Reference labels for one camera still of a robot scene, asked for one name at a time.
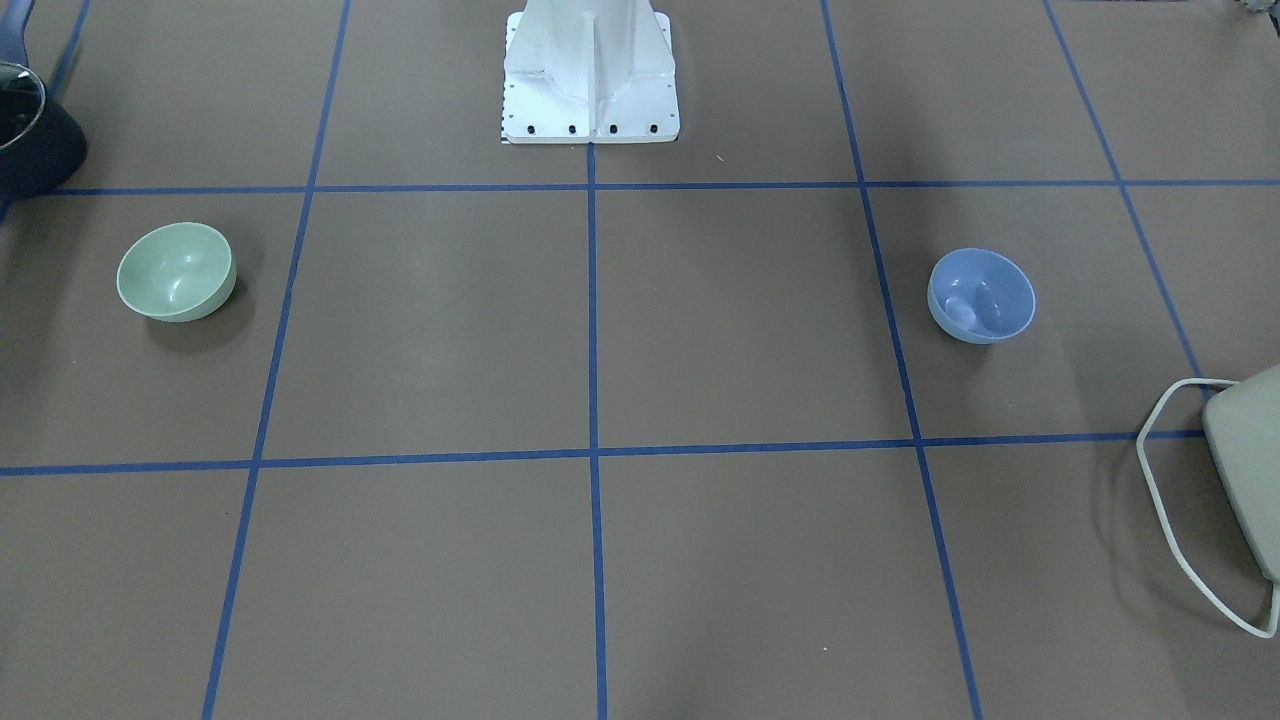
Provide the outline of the cream toaster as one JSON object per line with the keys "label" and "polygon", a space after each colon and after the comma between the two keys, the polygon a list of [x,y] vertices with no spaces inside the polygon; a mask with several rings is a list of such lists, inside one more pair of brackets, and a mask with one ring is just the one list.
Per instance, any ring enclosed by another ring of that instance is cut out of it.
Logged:
{"label": "cream toaster", "polygon": [[1279,368],[1217,392],[1206,438],[1242,534],[1265,578],[1279,579]]}

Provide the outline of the blue bowl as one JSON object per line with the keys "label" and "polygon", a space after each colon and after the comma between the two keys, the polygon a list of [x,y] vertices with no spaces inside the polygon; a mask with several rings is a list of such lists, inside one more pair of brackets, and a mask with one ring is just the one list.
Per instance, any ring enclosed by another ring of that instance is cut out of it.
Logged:
{"label": "blue bowl", "polygon": [[936,325],[970,345],[995,345],[1030,327],[1038,301],[1028,274],[988,249],[956,249],[940,258],[925,286]]}

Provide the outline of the green bowl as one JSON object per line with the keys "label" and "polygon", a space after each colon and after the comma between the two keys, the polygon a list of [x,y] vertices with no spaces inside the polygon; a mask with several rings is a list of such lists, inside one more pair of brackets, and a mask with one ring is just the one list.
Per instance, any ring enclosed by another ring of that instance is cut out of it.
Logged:
{"label": "green bowl", "polygon": [[186,323],[220,309],[237,279],[236,255],[220,231],[178,222],[150,231],[125,251],[115,287],[129,310],[156,322]]}

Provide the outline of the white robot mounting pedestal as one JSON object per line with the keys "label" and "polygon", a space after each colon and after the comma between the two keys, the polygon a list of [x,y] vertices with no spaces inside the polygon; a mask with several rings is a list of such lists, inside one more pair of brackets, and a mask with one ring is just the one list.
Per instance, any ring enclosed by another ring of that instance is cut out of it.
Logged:
{"label": "white robot mounting pedestal", "polygon": [[529,1],[506,18],[504,50],[507,143],[680,136],[672,23],[649,1]]}

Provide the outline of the dark blue saucepan with lid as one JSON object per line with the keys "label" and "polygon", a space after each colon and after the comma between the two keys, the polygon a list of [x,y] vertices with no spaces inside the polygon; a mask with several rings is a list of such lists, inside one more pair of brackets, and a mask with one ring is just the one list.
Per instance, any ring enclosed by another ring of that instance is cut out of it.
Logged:
{"label": "dark blue saucepan with lid", "polygon": [[29,67],[26,27],[32,1],[9,1],[1,22],[1,199],[47,193],[78,172],[87,155],[79,123]]}

